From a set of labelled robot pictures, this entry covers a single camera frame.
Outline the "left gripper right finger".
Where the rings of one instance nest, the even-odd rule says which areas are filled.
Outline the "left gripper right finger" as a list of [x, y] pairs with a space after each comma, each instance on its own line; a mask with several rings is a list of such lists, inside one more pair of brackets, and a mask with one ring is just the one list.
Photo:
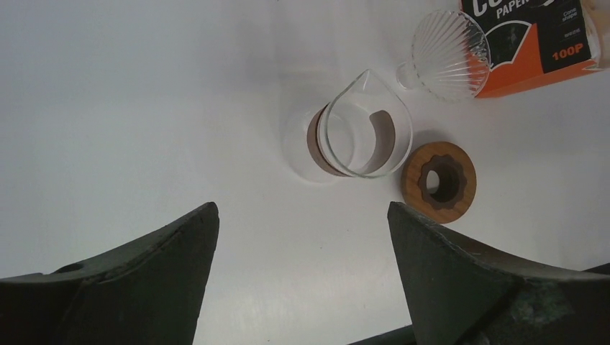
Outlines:
[[609, 266], [524, 259], [393, 202], [387, 213], [418, 344], [607, 344]]

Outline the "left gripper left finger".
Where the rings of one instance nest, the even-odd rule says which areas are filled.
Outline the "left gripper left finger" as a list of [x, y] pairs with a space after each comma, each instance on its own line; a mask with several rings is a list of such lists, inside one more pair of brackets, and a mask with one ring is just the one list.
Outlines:
[[192, 344], [219, 236], [213, 202], [49, 274], [1, 280], [3, 344]]

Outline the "glass carafe with wooden collar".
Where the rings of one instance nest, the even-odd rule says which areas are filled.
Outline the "glass carafe with wooden collar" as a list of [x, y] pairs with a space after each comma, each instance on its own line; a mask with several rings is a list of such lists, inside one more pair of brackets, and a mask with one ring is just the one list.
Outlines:
[[301, 180], [371, 180], [405, 163], [413, 147], [412, 116], [374, 70], [364, 70], [336, 94], [314, 99], [293, 106], [280, 128], [281, 154]]

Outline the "clear glass ribbed dripper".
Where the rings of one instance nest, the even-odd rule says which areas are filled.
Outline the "clear glass ribbed dripper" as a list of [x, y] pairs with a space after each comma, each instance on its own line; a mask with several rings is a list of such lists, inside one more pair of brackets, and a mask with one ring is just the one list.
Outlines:
[[407, 90], [466, 101], [483, 90], [490, 74], [491, 49], [478, 23], [463, 11], [436, 10], [416, 27], [396, 80]]

